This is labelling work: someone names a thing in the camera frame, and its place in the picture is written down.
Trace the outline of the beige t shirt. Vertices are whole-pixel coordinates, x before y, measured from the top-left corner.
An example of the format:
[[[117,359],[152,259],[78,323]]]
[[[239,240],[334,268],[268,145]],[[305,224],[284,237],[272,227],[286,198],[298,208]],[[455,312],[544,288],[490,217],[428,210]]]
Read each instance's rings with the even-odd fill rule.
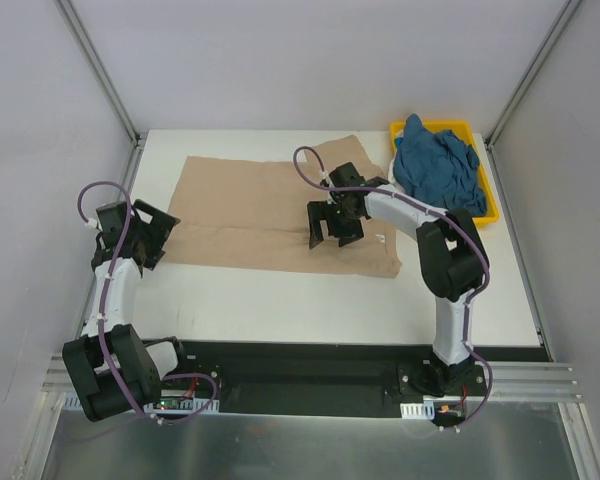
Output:
[[[366,178],[382,175],[360,140],[348,135],[279,161],[262,158],[186,159],[168,212],[180,222],[166,243],[165,261],[175,264],[312,274],[394,278],[402,263],[396,231],[364,222],[362,239],[340,247],[327,238],[309,246],[307,204],[325,199],[308,185],[320,171],[352,162]]]

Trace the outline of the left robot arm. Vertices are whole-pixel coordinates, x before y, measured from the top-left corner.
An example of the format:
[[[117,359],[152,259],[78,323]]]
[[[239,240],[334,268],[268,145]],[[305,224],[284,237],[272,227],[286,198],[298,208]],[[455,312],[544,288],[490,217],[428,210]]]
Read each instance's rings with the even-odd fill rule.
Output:
[[[105,361],[98,336],[104,339],[122,380],[136,403],[144,407],[161,397],[161,381],[171,389],[191,377],[182,343],[175,337],[145,343],[133,326],[136,293],[143,273],[152,270],[179,219],[137,199],[129,229],[122,232],[127,213],[124,201],[96,209],[101,231],[91,268],[96,298],[81,336],[64,344],[62,358],[86,417],[97,422],[132,408]]]

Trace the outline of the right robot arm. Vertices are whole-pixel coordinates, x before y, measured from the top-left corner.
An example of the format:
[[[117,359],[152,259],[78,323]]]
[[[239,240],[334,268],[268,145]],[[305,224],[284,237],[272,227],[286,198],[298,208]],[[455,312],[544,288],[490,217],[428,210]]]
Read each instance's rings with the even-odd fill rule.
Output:
[[[430,360],[409,375],[411,387],[441,397],[461,388],[471,368],[468,331],[473,297],[488,282],[489,262],[471,214],[444,210],[397,190],[381,177],[369,180],[353,163],[320,169],[312,186],[328,198],[307,204],[309,247],[329,235],[340,247],[364,237],[364,219],[381,220],[415,240],[422,279],[435,297],[435,337]]]

